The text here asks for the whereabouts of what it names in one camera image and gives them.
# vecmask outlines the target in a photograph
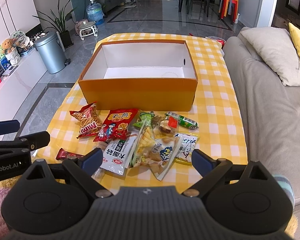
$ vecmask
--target white rolling stool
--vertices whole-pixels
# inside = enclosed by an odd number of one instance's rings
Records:
[[[79,26],[79,35],[80,35],[80,38],[82,41],[84,41],[84,37],[87,37],[87,36],[90,36],[90,35],[94,35],[95,37],[98,36],[98,27],[96,26],[96,23],[95,22],[87,22],[87,21],[84,21],[80,26]],[[82,33],[84,31],[87,31],[87,30],[92,30],[91,33],[89,34],[86,34],[86,35],[83,35]]]

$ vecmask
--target gray marble floor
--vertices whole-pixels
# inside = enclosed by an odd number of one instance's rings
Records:
[[[88,36],[84,41],[72,31],[73,46],[66,49],[71,64],[56,74],[46,72],[23,102],[15,119],[21,128],[18,133],[5,135],[12,140],[15,136],[46,130],[55,111],[77,81],[83,68],[90,60],[96,43],[114,33],[171,33],[206,37],[217,36],[227,40],[236,36],[241,24],[230,25],[229,17],[218,20],[218,5],[210,4],[209,17],[199,4],[186,14],[185,3],[178,12],[178,0],[136,0],[135,8],[113,9],[105,23],[98,26],[98,37]]]

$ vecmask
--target tablecloth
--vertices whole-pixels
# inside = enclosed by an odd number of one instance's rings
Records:
[[[247,163],[247,149],[244,139],[243,125],[234,88],[221,54],[221,44],[217,41],[175,34],[156,33],[120,33],[113,34],[102,42],[135,39],[176,39],[185,40],[198,75],[198,86],[191,111],[178,112],[198,122],[200,139],[196,148],[212,158],[227,158],[235,164]],[[85,155],[95,143],[94,137],[77,139],[79,122],[70,114],[70,110],[78,111],[86,105],[86,100],[78,83],[72,87],[60,108],[53,116],[47,131],[51,141],[45,148],[37,152],[36,158],[44,158],[48,163],[55,160],[60,148]],[[101,111],[103,121],[109,111]],[[189,132],[180,128],[179,132]],[[162,181],[158,181],[146,167],[128,169],[124,176],[116,176],[106,172],[101,184],[116,194],[120,186],[171,186],[183,192],[201,179],[200,174],[192,166],[174,163]]]

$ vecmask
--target cardboard box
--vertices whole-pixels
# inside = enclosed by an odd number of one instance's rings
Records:
[[[129,40],[102,43],[78,82],[101,110],[190,111],[198,77],[185,41]]]

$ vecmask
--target silver trash can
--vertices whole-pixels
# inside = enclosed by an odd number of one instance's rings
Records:
[[[35,44],[48,72],[54,74],[65,68],[66,55],[61,48],[56,32],[50,32],[39,38]]]

